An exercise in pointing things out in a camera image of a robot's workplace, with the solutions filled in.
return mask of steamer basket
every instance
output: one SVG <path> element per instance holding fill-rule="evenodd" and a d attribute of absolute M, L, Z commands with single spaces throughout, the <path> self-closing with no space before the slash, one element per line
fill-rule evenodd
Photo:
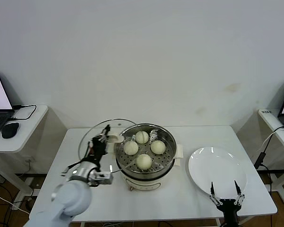
<path fill-rule="evenodd" d="M 129 156 L 124 152 L 124 144 L 130 140 L 135 141 L 135 134 L 138 131 L 147 132 L 149 141 L 145 144 L 137 143 L 139 147 L 137 154 Z M 177 145 L 174 137 L 166 129 L 144 123 L 131 126 L 120 135 L 124 136 L 124 141 L 115 144 L 116 162 L 126 176 L 138 181 L 153 181 L 163 177 L 173 167 Z M 166 150 L 162 155 L 156 155 L 151 151 L 151 143 L 156 140 L 161 140 L 166 146 Z M 140 154 L 148 154 L 152 158 L 152 165 L 148 170 L 141 170 L 137 167 L 135 159 Z"/>

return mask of black mouse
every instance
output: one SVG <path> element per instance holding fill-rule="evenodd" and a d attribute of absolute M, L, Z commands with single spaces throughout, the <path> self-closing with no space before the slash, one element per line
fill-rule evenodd
<path fill-rule="evenodd" d="M 19 123 L 11 123 L 3 126 L 1 133 L 2 137 L 5 139 L 12 138 L 17 133 L 19 128 Z"/>

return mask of white table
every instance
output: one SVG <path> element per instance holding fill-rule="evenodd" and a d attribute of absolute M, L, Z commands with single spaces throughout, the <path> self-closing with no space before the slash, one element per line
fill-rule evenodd
<path fill-rule="evenodd" d="M 277 208 L 266 190 L 262 180 L 253 167 L 235 132 L 230 126 L 166 127 L 183 145 L 184 158 L 181 165 L 168 173 L 162 186 L 154 191 L 129 191 L 118 172 L 114 174 L 112 185 L 91 188 L 92 202 L 82 214 L 76 216 L 77 222 L 138 221 L 168 219 L 221 218 L 209 196 L 202 192 L 187 174 L 188 158 L 193 151 L 204 146 L 215 146 L 228 150 L 241 162 L 247 174 L 246 198 L 239 216 L 268 215 Z M 88 129 L 69 129 L 53 161 L 48 175 L 37 197 L 31 215 L 45 210 L 55 187 L 64 182 L 60 176 L 66 166 L 78 161 L 78 144 Z M 96 135 L 100 130 L 93 130 Z M 117 169 L 112 154 L 101 159 L 102 170 Z"/>
<path fill-rule="evenodd" d="M 21 108 L 15 111 L 14 116 L 16 116 L 17 118 L 26 118 L 32 113 L 33 109 L 34 109 L 33 106 Z M 25 146 L 26 142 L 28 141 L 28 139 L 36 129 L 37 125 L 44 117 L 47 110 L 48 107 L 46 105 L 37 105 L 36 111 L 29 119 L 11 121 L 11 122 L 20 123 L 20 127 L 16 135 L 10 139 L 2 138 L 0 132 L 0 153 L 19 152 Z M 17 177 L 13 173 L 13 170 L 9 167 L 8 163 L 2 160 L 1 157 L 0 157 L 0 175 L 3 176 L 6 180 L 8 180 L 10 183 L 12 183 L 20 190 L 15 200 L 21 201 L 23 200 L 24 196 L 32 194 L 32 189 L 29 187 L 29 185 L 31 184 L 33 178 L 29 177 L 27 178 L 26 182 L 23 182 L 19 177 Z"/>
<path fill-rule="evenodd" d="M 275 129 L 283 126 L 283 124 L 279 121 L 278 114 L 279 109 L 260 109 L 259 115 L 263 118 L 265 123 L 269 126 L 269 128 L 274 131 Z M 278 131 L 275 133 L 277 138 L 280 140 L 280 142 L 284 146 L 284 130 Z M 283 203 L 284 203 L 284 174 L 280 176 L 279 178 L 276 177 L 275 174 L 271 174 L 271 179 L 273 181 L 271 188 L 273 192 L 278 192 Z"/>

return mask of wooden floor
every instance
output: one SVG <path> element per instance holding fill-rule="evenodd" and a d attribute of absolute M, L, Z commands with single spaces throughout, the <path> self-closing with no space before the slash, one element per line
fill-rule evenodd
<path fill-rule="evenodd" d="M 261 178 L 264 183 L 268 183 L 269 179 L 266 175 L 261 175 Z M 44 181 L 44 177 L 37 177 L 34 179 L 32 186 L 34 188 L 41 188 L 42 183 Z M 9 182 L 5 182 L 2 184 L 4 187 L 6 187 L 12 197 L 16 195 L 18 192 L 17 188 L 15 188 L 12 184 Z M 0 196 L 7 199 L 11 200 L 8 192 L 6 192 L 4 189 L 0 187 Z M 280 199 L 278 193 L 273 192 L 272 194 L 273 200 L 275 201 L 277 207 L 278 207 L 278 213 L 273 215 L 273 226 L 274 227 L 284 227 L 284 204 L 282 200 Z M 34 200 L 29 202 L 29 205 L 32 207 L 34 204 Z M 25 208 L 24 203 L 21 204 L 21 209 L 27 210 Z M 8 214 L 10 213 L 10 210 L 7 205 L 2 205 L 0 206 L 0 222 L 3 222 L 5 213 L 8 210 Z M 22 227 L 26 222 L 28 221 L 28 215 L 24 212 L 21 212 L 19 210 L 14 210 L 12 211 L 10 215 L 10 220 L 9 220 L 9 227 Z M 173 227 L 201 227 L 201 226 L 214 226 L 215 221 L 212 219 L 209 220 L 185 220 L 185 221 L 168 221 Z M 102 227 L 103 223 L 86 223 L 86 227 Z M 71 227 L 79 227 L 80 223 L 72 223 Z M 119 225 L 120 227 L 132 227 L 133 223 L 132 222 L 125 222 Z M 134 222 L 134 227 L 158 227 L 158 222 L 157 221 L 150 221 L 150 222 Z M 160 224 L 160 227 L 168 227 L 169 225 L 162 222 Z M 250 221 L 246 222 L 243 224 L 243 227 L 270 227 L 270 216 L 258 216 L 254 217 Z"/>

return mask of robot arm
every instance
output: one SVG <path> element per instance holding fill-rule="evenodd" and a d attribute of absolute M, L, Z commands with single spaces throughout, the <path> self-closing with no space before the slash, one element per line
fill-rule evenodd
<path fill-rule="evenodd" d="M 76 215 L 89 207 L 89 187 L 112 183 L 112 174 L 100 171 L 100 160 L 106 154 L 109 130 L 108 125 L 99 135 L 92 138 L 93 147 L 88 147 L 89 153 L 76 163 L 79 166 L 72 172 L 68 181 L 55 189 L 51 205 L 45 211 L 30 217 L 24 227 L 67 227 Z"/>

